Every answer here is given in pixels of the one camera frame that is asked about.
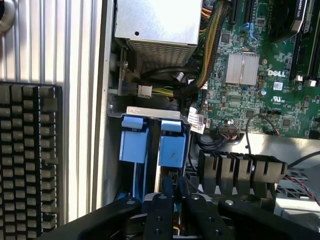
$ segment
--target cable connector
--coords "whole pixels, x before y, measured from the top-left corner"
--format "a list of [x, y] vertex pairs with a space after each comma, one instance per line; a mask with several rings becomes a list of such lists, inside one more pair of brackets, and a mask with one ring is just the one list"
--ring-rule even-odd
[[139, 98], [149, 99], [151, 98], [151, 95], [152, 95], [152, 86], [144, 86], [144, 85], [138, 86]]

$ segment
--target keyboard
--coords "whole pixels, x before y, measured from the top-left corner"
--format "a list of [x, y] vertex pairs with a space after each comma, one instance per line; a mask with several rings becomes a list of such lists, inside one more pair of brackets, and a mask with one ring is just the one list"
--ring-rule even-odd
[[62, 222], [62, 88], [0, 82], [0, 240]]

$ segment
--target silver heatsink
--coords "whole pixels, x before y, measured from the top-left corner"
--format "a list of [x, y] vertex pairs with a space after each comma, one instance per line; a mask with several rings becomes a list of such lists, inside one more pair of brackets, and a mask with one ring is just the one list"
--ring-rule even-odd
[[228, 56], [225, 83], [235, 85], [256, 85], [259, 55], [230, 53]]
[[198, 44], [201, 9], [202, 0], [117, 0], [114, 35], [127, 40], [144, 70], [183, 66]]

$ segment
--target blue drive bracket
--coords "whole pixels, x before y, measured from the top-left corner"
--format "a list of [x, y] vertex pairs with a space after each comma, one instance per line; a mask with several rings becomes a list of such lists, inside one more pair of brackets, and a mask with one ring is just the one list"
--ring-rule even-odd
[[181, 121], [161, 121], [159, 165], [182, 168], [184, 163], [186, 133]]
[[149, 128], [141, 117], [125, 116], [121, 123], [123, 131], [119, 160], [131, 163], [145, 163]]

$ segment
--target red wire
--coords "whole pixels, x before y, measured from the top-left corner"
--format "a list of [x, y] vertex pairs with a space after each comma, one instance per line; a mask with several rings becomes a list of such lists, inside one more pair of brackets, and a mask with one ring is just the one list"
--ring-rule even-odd
[[291, 177], [291, 176], [289, 176], [289, 175], [286, 175], [285, 177], [286, 177], [287, 179], [289, 179], [290, 181], [299, 184], [299, 185], [306, 191], [306, 193], [309, 195], [309, 197], [310, 197], [312, 200], [314, 200], [314, 201], [319, 205], [319, 207], [320, 207], [320, 201], [313, 195], [312, 192], [309, 191], [309, 189], [308, 189], [301, 181], [299, 181], [299, 180], [297, 180], [297, 179], [295, 179], [295, 178], [293, 178], [293, 177]]

